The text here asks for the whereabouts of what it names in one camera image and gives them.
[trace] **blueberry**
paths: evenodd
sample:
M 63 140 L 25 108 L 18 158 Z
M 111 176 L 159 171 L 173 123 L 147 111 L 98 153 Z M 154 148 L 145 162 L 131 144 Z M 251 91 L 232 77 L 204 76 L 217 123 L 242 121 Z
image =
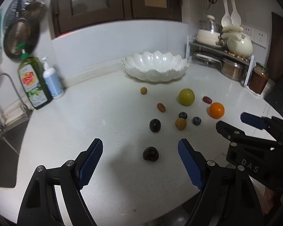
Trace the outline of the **blueberry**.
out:
M 195 116 L 195 117 L 192 119 L 192 123 L 193 123 L 195 126 L 199 126 L 200 123 L 201 123 L 201 119 L 200 119 L 198 116 Z
M 148 147 L 144 150 L 142 156 L 146 161 L 157 161 L 159 158 L 159 153 L 156 148 Z
M 186 112 L 180 112 L 179 115 L 178 115 L 179 118 L 183 118 L 183 119 L 186 119 L 188 118 L 188 115 Z
M 150 130 L 153 132 L 153 133 L 157 133 L 159 132 L 160 128 L 161 128 L 161 123 L 158 119 L 153 119 L 150 121 Z

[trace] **scissors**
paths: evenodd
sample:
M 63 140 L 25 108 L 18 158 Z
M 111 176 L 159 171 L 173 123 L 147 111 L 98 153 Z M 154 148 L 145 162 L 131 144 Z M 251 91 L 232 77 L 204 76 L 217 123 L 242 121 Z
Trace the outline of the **scissors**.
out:
M 207 11 L 209 10 L 211 4 L 215 4 L 217 2 L 217 0 L 208 0 L 208 1 L 209 1 L 210 5 L 208 6 Z

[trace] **hanging spoon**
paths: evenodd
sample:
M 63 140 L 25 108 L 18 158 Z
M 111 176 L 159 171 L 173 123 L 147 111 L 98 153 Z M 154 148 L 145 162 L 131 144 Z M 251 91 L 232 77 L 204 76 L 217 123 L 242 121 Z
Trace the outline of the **hanging spoon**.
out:
M 230 17 L 229 12 L 228 12 L 228 2 L 227 2 L 227 0 L 223 0 L 223 4 L 224 4 L 225 15 L 221 19 L 221 25 L 222 25 L 222 27 L 227 27 L 227 26 L 232 25 L 232 19 Z
M 241 25 L 241 17 L 239 15 L 239 13 L 237 12 L 235 0 L 231 0 L 231 1 L 232 1 L 232 6 L 233 6 L 233 12 L 231 14 L 232 24 L 240 26 Z

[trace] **green pump cap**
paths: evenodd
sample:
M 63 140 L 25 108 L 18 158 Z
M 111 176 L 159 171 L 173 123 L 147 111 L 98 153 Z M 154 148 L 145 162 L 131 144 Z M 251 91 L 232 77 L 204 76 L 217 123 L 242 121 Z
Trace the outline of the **green pump cap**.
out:
M 26 46 L 26 43 L 20 43 L 17 47 L 16 47 L 16 50 L 19 50 L 21 49 L 22 50 L 22 55 L 21 55 L 21 59 L 22 60 L 25 60 L 29 57 L 29 53 L 25 52 L 25 46 Z

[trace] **stainless steel sink basin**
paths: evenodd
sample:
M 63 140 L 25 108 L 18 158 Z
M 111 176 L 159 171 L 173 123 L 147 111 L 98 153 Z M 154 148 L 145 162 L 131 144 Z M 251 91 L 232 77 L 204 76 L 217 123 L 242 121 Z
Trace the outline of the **stainless steel sink basin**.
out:
M 14 188 L 18 159 L 29 118 L 23 117 L 0 133 L 0 187 Z

